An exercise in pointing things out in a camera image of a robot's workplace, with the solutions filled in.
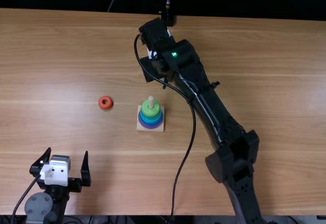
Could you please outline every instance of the orange ring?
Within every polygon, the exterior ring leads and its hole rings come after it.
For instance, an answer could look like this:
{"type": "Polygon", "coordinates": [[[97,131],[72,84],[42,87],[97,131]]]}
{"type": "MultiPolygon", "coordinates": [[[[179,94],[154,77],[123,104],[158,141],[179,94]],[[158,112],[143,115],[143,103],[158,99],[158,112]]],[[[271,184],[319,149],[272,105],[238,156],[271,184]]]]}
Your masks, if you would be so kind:
{"type": "Polygon", "coordinates": [[[109,109],[113,106],[113,100],[108,96],[103,96],[98,100],[101,109],[109,109]]]}

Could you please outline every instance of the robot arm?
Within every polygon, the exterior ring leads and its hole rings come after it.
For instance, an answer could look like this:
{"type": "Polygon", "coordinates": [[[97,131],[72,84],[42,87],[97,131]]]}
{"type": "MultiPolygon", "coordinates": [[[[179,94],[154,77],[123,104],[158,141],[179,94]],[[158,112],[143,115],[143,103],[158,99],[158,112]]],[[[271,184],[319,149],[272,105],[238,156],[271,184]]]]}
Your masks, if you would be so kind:
{"type": "Polygon", "coordinates": [[[69,200],[69,193],[81,192],[83,186],[91,186],[87,151],[80,170],[82,178],[68,177],[70,171],[69,156],[53,155],[50,159],[50,155],[51,148],[48,148],[32,164],[30,173],[35,179],[16,205],[12,215],[12,224],[19,204],[35,182],[38,183],[41,189],[44,189],[44,192],[38,192],[30,196],[26,201],[26,224],[61,224],[69,200]]]}
{"type": "MultiPolygon", "coordinates": [[[[203,65],[192,45],[175,42],[164,23],[155,19],[139,28],[149,56],[140,59],[143,67],[156,78],[174,81],[193,105],[203,122],[214,153],[205,161],[212,176],[223,183],[240,224],[264,223],[253,187],[253,164],[259,138],[246,132],[227,111],[209,83],[203,65]]],[[[144,72],[147,82],[153,79],[144,72]]]]}

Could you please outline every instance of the wood grain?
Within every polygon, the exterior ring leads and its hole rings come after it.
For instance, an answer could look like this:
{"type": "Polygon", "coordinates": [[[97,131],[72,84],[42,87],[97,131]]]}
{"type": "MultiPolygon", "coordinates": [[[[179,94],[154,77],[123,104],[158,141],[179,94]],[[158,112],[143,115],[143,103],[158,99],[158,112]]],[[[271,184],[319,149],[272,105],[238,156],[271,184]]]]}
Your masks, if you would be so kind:
{"type": "MultiPolygon", "coordinates": [[[[76,177],[89,151],[92,186],[71,194],[66,214],[170,213],[192,121],[182,98],[146,84],[135,60],[134,37],[154,17],[0,10],[1,214],[12,212],[47,147],[71,156],[76,177]],[[135,129],[149,94],[166,108],[164,133],[135,129]],[[112,110],[99,109],[103,95],[113,98],[112,110]]],[[[180,16],[171,31],[193,44],[209,79],[221,82],[216,92],[230,113],[259,135],[254,181],[262,213],[325,214],[326,23],[180,16]]],[[[176,214],[234,214],[205,166],[211,152],[198,122],[176,214]]]]}

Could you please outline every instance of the purple ring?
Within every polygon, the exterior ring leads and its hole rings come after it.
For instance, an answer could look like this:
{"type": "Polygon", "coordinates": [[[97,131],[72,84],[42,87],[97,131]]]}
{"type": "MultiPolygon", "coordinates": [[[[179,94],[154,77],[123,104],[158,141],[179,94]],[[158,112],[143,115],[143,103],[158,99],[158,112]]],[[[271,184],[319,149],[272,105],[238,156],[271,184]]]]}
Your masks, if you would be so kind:
{"type": "Polygon", "coordinates": [[[138,120],[139,120],[139,123],[140,123],[143,127],[147,128],[147,129],[154,129],[154,128],[156,128],[156,127],[159,127],[159,125],[162,123],[163,119],[164,119],[164,115],[162,115],[162,119],[161,119],[161,120],[160,120],[156,125],[154,125],[154,126],[147,126],[147,125],[145,125],[145,124],[142,122],[142,120],[141,120],[141,118],[140,118],[140,113],[138,113],[138,120]]]}

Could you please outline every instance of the green ring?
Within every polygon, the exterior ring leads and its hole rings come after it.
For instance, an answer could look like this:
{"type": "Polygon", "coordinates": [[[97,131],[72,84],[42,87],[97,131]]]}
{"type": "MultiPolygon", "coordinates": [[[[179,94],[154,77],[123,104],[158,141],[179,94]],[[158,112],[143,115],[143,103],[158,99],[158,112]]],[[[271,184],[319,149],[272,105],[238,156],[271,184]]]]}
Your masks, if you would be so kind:
{"type": "Polygon", "coordinates": [[[161,108],[159,107],[159,104],[156,100],[153,101],[153,109],[149,109],[148,108],[148,99],[146,99],[143,104],[142,104],[142,112],[144,114],[144,116],[147,117],[154,117],[155,115],[157,115],[160,111],[161,108]]]}

